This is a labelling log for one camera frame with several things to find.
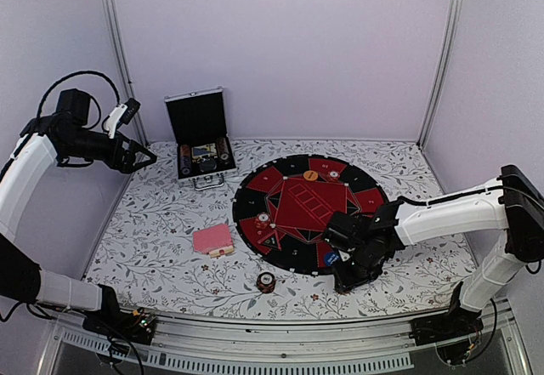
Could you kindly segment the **red chips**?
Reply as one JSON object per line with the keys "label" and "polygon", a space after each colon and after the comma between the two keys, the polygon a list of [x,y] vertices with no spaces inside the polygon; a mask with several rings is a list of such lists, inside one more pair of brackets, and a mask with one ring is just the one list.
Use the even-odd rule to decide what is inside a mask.
{"label": "red chips", "polygon": [[269,227],[271,217],[268,213],[259,213],[254,219],[254,226],[257,230],[264,230]]}
{"label": "red chips", "polygon": [[331,170],[326,175],[326,179],[330,182],[338,182],[339,178],[340,178],[340,173],[336,170]]}

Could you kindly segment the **orange big blind button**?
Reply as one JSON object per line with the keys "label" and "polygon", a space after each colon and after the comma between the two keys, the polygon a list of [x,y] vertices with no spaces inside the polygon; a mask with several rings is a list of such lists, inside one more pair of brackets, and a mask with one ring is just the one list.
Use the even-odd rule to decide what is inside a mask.
{"label": "orange big blind button", "polygon": [[319,178],[319,174],[314,170],[308,170],[303,173],[303,178],[307,181],[316,181]]}

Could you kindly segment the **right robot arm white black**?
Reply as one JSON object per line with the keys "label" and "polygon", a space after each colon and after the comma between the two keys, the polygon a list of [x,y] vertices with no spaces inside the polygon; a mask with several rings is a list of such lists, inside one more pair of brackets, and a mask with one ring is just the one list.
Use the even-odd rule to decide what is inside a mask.
{"label": "right robot arm white black", "polygon": [[507,165],[482,185],[426,201],[399,197],[371,216],[335,212],[324,239],[343,255],[332,263],[334,286],[346,293],[376,280],[395,252],[437,237],[498,230],[482,264],[452,293],[439,330],[456,338],[488,300],[527,264],[543,260],[543,196],[522,171]]}

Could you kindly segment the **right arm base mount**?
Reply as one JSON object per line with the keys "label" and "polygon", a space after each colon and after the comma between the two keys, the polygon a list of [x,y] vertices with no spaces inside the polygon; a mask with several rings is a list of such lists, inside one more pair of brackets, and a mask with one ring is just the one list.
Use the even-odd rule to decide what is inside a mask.
{"label": "right arm base mount", "polygon": [[417,346],[434,344],[439,358],[448,365],[464,364],[481,340],[483,322],[479,314],[430,315],[410,321]]}

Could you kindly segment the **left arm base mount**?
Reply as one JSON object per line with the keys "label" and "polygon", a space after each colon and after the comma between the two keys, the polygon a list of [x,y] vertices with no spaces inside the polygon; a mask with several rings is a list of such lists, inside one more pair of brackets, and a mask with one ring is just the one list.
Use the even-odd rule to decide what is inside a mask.
{"label": "left arm base mount", "polygon": [[100,335],[151,345],[156,331],[156,315],[143,309],[132,312],[84,311],[82,328]]}

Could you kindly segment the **blue small blind button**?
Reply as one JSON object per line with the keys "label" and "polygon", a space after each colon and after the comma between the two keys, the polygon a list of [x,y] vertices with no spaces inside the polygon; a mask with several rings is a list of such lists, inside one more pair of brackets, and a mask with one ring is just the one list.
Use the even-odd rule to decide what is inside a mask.
{"label": "blue small blind button", "polygon": [[323,256],[323,262],[327,267],[331,267],[336,261],[338,261],[341,257],[337,252],[331,251],[326,253]]}

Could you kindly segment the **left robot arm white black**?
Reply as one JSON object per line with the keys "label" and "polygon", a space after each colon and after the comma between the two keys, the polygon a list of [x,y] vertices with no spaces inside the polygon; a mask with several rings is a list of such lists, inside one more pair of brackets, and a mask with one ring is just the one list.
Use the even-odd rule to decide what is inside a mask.
{"label": "left robot arm white black", "polygon": [[130,99],[106,118],[104,129],[88,126],[90,94],[76,88],[60,93],[56,110],[29,121],[1,171],[1,294],[22,304],[46,304],[63,310],[93,312],[94,323],[109,336],[126,329],[115,291],[108,286],[72,279],[44,270],[15,245],[20,218],[37,184],[52,166],[80,167],[102,162],[112,170],[131,174],[156,162],[156,155],[118,132],[139,109]]}

